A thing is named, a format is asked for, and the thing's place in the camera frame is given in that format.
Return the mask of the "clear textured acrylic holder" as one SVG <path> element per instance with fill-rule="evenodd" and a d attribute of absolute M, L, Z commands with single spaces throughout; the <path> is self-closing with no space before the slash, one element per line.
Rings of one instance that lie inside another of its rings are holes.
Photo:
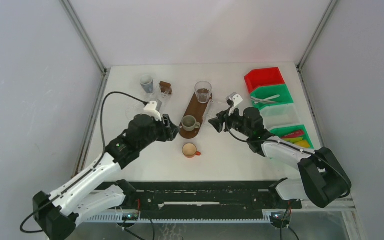
<path fill-rule="evenodd" d="M 217 117 L 217 114 L 223 112 L 229 108 L 229 105 L 226 101 L 211 100 L 207 106 L 206 110 L 206 120 L 213 119 Z"/>

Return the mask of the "grey ceramic cup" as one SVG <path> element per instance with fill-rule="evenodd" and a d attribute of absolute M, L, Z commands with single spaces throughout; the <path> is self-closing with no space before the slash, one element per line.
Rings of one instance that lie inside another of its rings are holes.
<path fill-rule="evenodd" d="M 201 127 L 201 123 L 192 115 L 186 115 L 181 121 L 182 129 L 187 132 L 193 132 Z"/>

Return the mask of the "orange ceramic cup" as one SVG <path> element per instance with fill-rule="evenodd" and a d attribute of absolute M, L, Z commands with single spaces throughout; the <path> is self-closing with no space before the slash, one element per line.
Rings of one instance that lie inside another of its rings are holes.
<path fill-rule="evenodd" d="M 197 146 L 195 144 L 193 144 L 193 143 L 186 143 L 182 147 L 182 154 L 186 158 L 193 158 L 195 156 L 200 156 L 201 152 L 198 151 L 198 148 L 197 148 Z"/>

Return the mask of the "clear glass tumbler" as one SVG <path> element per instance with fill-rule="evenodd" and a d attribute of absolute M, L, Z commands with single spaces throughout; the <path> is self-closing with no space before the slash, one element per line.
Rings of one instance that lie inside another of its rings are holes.
<path fill-rule="evenodd" d="M 209 82 L 199 81 L 196 83 L 194 90 L 199 103 L 206 104 L 209 102 L 212 96 L 212 85 Z"/>

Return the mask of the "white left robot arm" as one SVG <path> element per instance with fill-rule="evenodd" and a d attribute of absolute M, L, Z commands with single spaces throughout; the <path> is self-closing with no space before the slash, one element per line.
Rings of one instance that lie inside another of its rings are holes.
<path fill-rule="evenodd" d="M 139 114 L 128 124 L 121 135 L 103 148 L 103 153 L 61 187 L 45 193 L 40 191 L 32 198 L 33 212 L 29 215 L 50 240 L 65 240 L 88 218 L 102 211 L 122 206 L 133 207 L 137 196 L 134 192 L 113 184 L 96 195 L 90 193 L 106 179 L 121 172 L 138 159 L 141 151 L 154 142 L 173 141 L 180 128 L 167 114 L 161 120 Z"/>

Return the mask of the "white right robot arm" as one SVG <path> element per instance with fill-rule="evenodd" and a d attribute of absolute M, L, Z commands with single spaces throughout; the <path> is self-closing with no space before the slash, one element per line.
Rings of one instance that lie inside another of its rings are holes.
<path fill-rule="evenodd" d="M 238 109 L 227 109 L 208 122 L 218 133 L 232 130 L 241 133 L 253 153 L 280 161 L 299 172 L 299 179 L 286 177 L 274 184 L 274 191 L 269 194 L 273 207 L 282 208 L 292 200 L 309 200 L 325 208 L 351 194 L 351 180 L 329 148 L 315 150 L 285 141 L 266 129 L 256 108 L 248 107 L 242 115 Z"/>

